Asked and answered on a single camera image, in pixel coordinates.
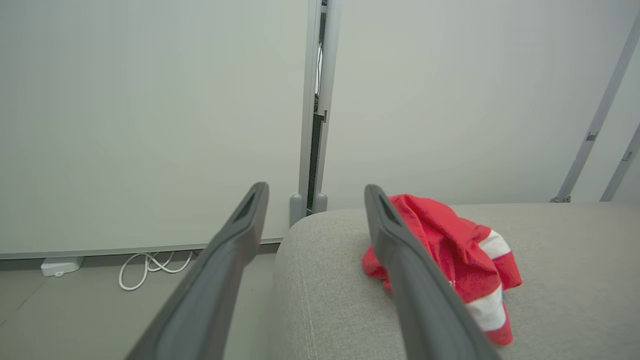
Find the red cloth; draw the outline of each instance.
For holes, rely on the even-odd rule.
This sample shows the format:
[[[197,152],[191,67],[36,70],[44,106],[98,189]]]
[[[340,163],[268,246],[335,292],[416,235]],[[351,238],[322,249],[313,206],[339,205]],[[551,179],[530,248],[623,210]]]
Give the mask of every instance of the red cloth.
[[[502,290],[522,284],[511,249],[489,227],[461,218],[447,205],[412,195],[389,197],[413,235],[420,240],[451,286],[467,305],[480,328],[499,345],[513,340]],[[387,270],[369,247],[362,268],[384,280]]]

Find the gray sofa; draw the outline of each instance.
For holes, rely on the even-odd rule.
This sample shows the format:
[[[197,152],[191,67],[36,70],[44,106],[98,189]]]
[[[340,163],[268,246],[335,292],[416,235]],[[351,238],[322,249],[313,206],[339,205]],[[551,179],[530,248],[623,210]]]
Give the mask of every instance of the gray sofa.
[[[504,359],[640,359],[640,205],[453,206],[507,240],[524,280],[504,293]],[[396,309],[362,272],[364,209],[294,225],[275,260],[272,358],[405,359]]]

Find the metal frame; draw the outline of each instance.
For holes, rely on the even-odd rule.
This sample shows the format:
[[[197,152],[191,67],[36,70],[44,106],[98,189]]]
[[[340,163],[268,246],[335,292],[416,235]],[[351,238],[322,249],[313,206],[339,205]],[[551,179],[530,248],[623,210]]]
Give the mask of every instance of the metal frame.
[[[289,199],[289,226],[306,215],[311,159],[311,135],[316,103],[316,71],[318,39],[320,37],[320,16],[322,0],[309,0],[307,13],[307,53],[305,56],[305,85],[302,103],[302,139],[300,144],[300,178],[298,193]]]
[[[279,244],[282,238],[268,238],[260,240],[260,245]],[[208,243],[187,244],[187,245],[167,245],[156,247],[130,247],[126,249],[104,249],[104,250],[77,250],[77,251],[52,251],[52,252],[18,252],[0,254],[0,260],[15,259],[39,259],[39,258],[70,258],[72,256],[105,256],[121,254],[137,254],[139,252],[164,252],[200,250],[206,248]]]
[[[611,74],[611,79],[609,80],[607,89],[602,96],[602,100],[600,100],[600,105],[593,116],[593,121],[591,121],[591,125],[587,130],[587,135],[582,141],[580,150],[578,150],[578,155],[576,155],[575,160],[569,169],[569,173],[564,179],[562,187],[560,187],[560,191],[558,191],[556,197],[551,199],[551,202],[571,202],[571,191],[573,190],[575,183],[578,181],[578,177],[580,177],[580,173],[584,168],[584,164],[587,162],[587,158],[589,157],[589,153],[591,153],[591,149],[593,148],[593,144],[595,143],[598,133],[602,128],[602,124],[604,123],[604,120],[606,120],[607,114],[611,109],[611,104],[613,104],[613,100],[616,98],[622,79],[625,77],[625,72],[627,71],[629,62],[631,61],[631,56],[633,56],[634,50],[636,49],[639,37],[640,12],[636,15],[634,24],[631,27],[631,31],[629,32],[629,36],[625,42],[625,46],[622,48],[620,58],[618,58],[618,63],[613,70],[613,74]]]
[[[636,156],[638,147],[640,147],[640,124],[636,129],[636,133],[634,133],[634,137],[631,138],[631,142],[629,142],[629,146],[627,147],[627,150],[625,150],[625,154],[622,156],[622,160],[620,160],[620,164],[618,164],[616,171],[613,173],[613,176],[611,177],[607,188],[604,190],[600,201],[613,200],[616,191],[618,191],[622,180],[625,178],[627,170]]]
[[[324,157],[326,155],[326,139],[331,119],[331,99],[333,97],[333,78],[335,76],[335,61],[338,53],[338,37],[342,21],[343,0],[330,0],[327,4],[326,22],[324,25],[323,62],[318,94],[318,114],[325,114],[320,137],[318,153],[318,168],[316,172],[316,193],[314,194],[313,213],[326,211],[327,196],[322,193],[324,176]]]

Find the white power adapter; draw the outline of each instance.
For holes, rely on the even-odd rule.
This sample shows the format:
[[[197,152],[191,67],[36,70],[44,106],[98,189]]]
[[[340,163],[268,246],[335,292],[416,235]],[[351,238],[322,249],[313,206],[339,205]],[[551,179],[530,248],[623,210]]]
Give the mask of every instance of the white power adapter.
[[[68,272],[74,272],[80,268],[84,256],[72,258],[46,258],[40,265],[42,275],[61,277]]]

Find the baseboard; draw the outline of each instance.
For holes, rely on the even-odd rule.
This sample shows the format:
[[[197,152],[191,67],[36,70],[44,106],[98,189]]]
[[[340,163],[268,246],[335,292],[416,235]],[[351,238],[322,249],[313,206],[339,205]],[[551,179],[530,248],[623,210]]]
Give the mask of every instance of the baseboard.
[[[280,244],[282,238],[262,239],[260,245]],[[136,254],[139,252],[162,252],[162,251],[182,251],[182,250],[198,250],[204,249],[208,243],[187,244],[187,245],[169,245],[158,247],[132,247],[127,249],[104,249],[104,250],[79,250],[79,251],[52,251],[52,252],[19,252],[14,254],[0,254],[0,260],[10,259],[40,259],[40,258],[67,258],[70,256],[102,256],[102,255],[120,255],[120,254]],[[265,252],[272,252],[273,246],[265,246]]]

